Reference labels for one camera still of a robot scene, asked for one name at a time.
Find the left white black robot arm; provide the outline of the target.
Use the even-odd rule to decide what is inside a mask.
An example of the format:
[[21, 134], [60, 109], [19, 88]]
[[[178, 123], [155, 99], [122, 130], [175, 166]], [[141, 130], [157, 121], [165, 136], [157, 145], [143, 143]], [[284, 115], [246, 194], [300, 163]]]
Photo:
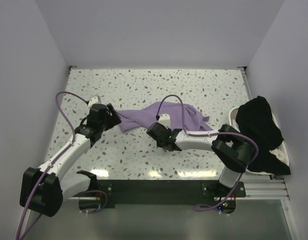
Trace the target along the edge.
[[80, 170], [71, 179], [65, 174], [74, 163], [101, 139], [103, 132], [119, 125], [121, 119], [112, 104], [93, 104], [74, 136], [50, 160], [38, 168], [29, 167], [22, 177], [19, 203], [47, 217], [54, 216], [62, 203], [84, 193], [93, 196], [98, 190], [95, 174]]

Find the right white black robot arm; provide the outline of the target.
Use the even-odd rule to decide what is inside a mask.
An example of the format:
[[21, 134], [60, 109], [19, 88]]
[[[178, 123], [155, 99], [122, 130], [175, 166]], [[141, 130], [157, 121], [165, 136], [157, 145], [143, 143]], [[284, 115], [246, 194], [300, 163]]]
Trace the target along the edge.
[[239, 185], [248, 165], [258, 156], [259, 148], [249, 137], [228, 124], [219, 130], [188, 131], [171, 130], [161, 123], [153, 123], [146, 133], [159, 148], [173, 151], [202, 150], [214, 152], [224, 168], [217, 183], [217, 192], [229, 196]]

